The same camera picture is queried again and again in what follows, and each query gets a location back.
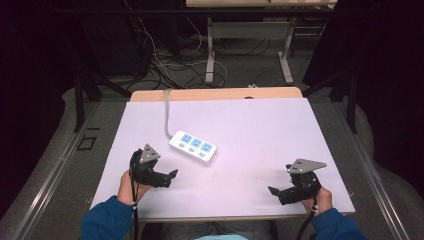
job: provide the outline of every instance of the desk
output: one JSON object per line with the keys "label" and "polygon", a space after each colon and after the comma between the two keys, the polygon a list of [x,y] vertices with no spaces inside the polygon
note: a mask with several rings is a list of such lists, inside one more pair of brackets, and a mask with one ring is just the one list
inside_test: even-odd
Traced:
{"label": "desk", "polygon": [[[186,5],[194,8],[229,8],[229,7],[298,7],[335,5],[337,0],[187,0]],[[213,82],[215,52],[214,38],[271,38],[284,39],[283,51],[278,52],[284,81],[293,85],[287,55],[293,38],[296,19],[289,22],[213,22],[208,18],[208,62],[205,82]]]}
{"label": "desk", "polygon": [[301,203],[281,206],[268,186],[292,187],[285,165],[297,158],[327,163],[317,170],[342,213],[355,211],[307,99],[297,88],[172,90],[169,130],[217,145],[204,165],[172,150],[164,131],[162,91],[140,91],[127,103],[92,206],[117,193],[132,153],[149,143],[162,157],[155,171],[179,169],[170,188],[151,189],[141,221],[278,219],[305,215]]}

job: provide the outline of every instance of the person's right hand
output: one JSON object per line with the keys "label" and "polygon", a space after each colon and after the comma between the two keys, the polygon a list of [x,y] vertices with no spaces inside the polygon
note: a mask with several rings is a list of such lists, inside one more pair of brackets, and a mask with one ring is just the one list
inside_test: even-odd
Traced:
{"label": "person's right hand", "polygon": [[[310,198],[307,200],[302,200],[302,204],[305,207],[306,212],[309,214],[314,205],[314,199]],[[333,208],[333,199],[330,191],[321,187],[317,194],[317,205],[318,211],[315,213],[315,216],[318,216],[320,213],[327,211],[328,209]]]}

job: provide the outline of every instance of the white power strip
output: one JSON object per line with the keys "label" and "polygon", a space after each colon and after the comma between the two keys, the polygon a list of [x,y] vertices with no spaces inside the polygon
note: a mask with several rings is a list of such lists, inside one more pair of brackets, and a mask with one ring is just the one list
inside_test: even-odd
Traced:
{"label": "white power strip", "polygon": [[215,145],[183,131],[178,131],[172,139],[169,140],[169,145],[173,149],[206,164],[215,161],[216,158]]}

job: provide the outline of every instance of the blue sleeve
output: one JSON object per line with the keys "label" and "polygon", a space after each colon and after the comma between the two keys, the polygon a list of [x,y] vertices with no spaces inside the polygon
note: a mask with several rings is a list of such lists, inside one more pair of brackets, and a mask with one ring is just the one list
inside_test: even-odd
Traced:
{"label": "blue sleeve", "polygon": [[123,239],[132,224],[132,207],[116,196],[94,206],[82,219],[81,240]]}
{"label": "blue sleeve", "polygon": [[317,232],[315,240],[368,239],[351,218],[332,208],[312,219]]}

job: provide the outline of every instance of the hand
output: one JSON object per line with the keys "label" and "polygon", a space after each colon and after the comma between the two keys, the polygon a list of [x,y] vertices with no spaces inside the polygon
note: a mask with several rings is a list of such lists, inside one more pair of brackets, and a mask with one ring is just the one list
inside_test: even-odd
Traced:
{"label": "hand", "polygon": [[[150,188],[152,188],[152,186],[142,185],[137,182],[134,182],[134,187],[137,192],[137,202],[141,200],[141,198]],[[130,177],[129,171],[126,171],[121,177],[121,184],[119,185],[118,196],[116,198],[118,199],[118,201],[128,206],[133,205],[131,177]]]}
{"label": "hand", "polygon": [[[310,198],[307,200],[302,200],[302,204],[305,207],[306,212],[309,214],[311,212],[312,206],[314,205],[314,199]],[[333,208],[332,194],[324,187],[321,187],[318,191],[317,205],[318,212],[315,213],[315,217],[318,216],[320,213],[323,213],[328,209]]]}

